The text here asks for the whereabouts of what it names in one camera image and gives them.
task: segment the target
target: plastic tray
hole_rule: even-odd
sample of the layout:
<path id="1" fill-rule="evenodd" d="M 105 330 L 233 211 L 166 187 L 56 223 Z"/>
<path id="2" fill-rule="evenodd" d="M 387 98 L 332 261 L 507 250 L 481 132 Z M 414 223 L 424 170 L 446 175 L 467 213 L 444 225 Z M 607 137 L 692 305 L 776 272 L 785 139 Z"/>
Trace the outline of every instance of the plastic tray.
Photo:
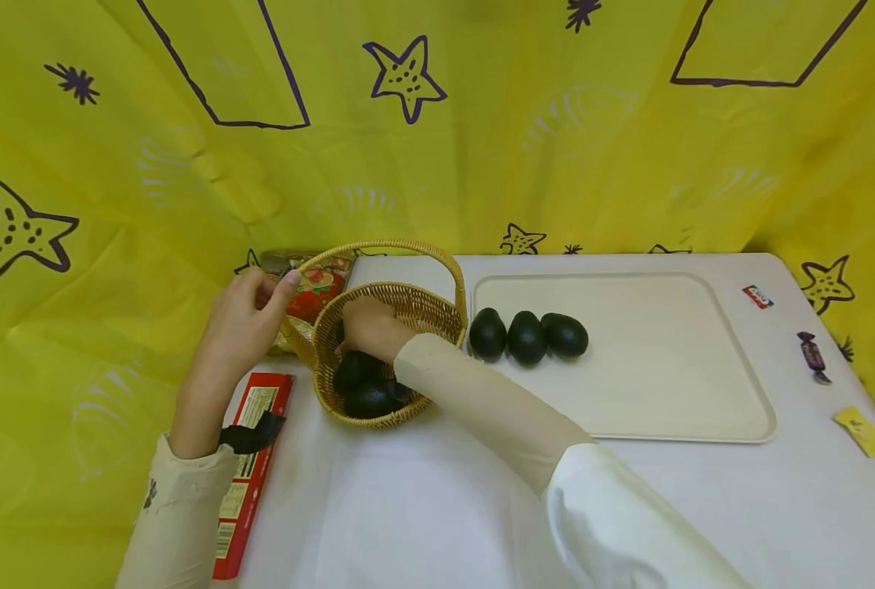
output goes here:
<path id="1" fill-rule="evenodd" d="M 759 444 L 777 433 L 766 392 L 711 286 L 685 272 L 488 277 L 471 316 L 491 306 L 509 326 L 524 309 L 585 325 L 588 351 L 493 366 L 596 438 Z"/>

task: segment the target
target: table surface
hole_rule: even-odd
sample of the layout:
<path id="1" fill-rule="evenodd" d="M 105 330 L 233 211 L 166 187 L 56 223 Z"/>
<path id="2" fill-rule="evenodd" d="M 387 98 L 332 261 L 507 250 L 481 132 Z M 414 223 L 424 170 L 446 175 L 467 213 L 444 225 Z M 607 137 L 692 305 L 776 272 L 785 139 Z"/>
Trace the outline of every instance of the table surface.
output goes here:
<path id="1" fill-rule="evenodd" d="M 456 259 L 468 289 L 491 275 L 566 272 L 691 272 L 709 281 L 777 410 L 778 435 L 760 446 L 604 445 L 754 587 L 875 589 L 875 459 L 832 421 L 855 405 L 875 424 L 875 407 L 783 262 L 769 254 Z M 454 292 L 446 269 L 417 256 L 361 257 L 350 286 L 370 281 L 407 281 L 448 299 Z M 752 284 L 772 308 L 741 291 Z M 799 330 L 816 334 L 833 385 L 811 379 Z M 297 382 L 235 587 L 572 586 L 532 492 L 439 408 L 387 432 L 350 428 L 322 411 L 299 361 L 266 360 L 256 371 Z"/>

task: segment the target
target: person's left hand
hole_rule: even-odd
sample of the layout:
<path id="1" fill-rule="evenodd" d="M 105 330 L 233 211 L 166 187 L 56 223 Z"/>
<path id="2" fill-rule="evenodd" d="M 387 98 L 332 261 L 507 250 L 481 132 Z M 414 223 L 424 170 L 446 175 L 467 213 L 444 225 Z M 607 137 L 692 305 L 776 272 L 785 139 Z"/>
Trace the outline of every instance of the person's left hand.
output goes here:
<path id="1" fill-rule="evenodd" d="M 274 343 L 300 273 L 277 281 L 261 268 L 235 277 L 212 303 L 209 324 L 179 389 L 169 446 L 179 458 L 215 452 L 235 384 Z"/>

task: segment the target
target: red package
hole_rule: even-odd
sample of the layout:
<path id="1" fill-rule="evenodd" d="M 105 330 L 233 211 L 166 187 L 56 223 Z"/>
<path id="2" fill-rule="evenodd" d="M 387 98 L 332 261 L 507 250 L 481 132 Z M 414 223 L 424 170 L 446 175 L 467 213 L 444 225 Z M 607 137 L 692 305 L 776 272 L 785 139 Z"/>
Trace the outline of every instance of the red package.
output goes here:
<path id="1" fill-rule="evenodd" d="M 299 267 L 315 254 L 300 252 L 264 252 L 262 266 L 264 272 L 282 277 L 291 268 Z M 346 280 L 352 271 L 355 260 L 352 257 L 336 256 L 321 263 L 317 268 L 308 269 L 300 280 L 297 295 L 290 300 L 287 314 L 313 325 L 320 311 L 346 289 Z"/>
<path id="2" fill-rule="evenodd" d="M 253 428 L 264 411 L 283 416 L 287 412 L 293 386 L 294 377 L 290 374 L 252 372 L 232 425 Z M 239 460 L 231 488 L 222 499 L 212 578 L 238 576 L 272 455 L 274 446 L 268 446 L 255 454 L 246 454 Z"/>

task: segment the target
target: fabric backdrop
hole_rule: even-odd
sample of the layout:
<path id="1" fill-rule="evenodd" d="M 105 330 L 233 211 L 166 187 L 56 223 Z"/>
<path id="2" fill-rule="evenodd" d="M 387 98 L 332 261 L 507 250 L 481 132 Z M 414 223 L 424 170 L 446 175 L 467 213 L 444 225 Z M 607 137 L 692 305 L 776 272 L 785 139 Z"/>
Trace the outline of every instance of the fabric backdrop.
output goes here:
<path id="1" fill-rule="evenodd" d="M 766 250 L 875 398 L 875 0 L 0 0 L 0 587 L 113 582 L 249 250 L 387 236 Z"/>

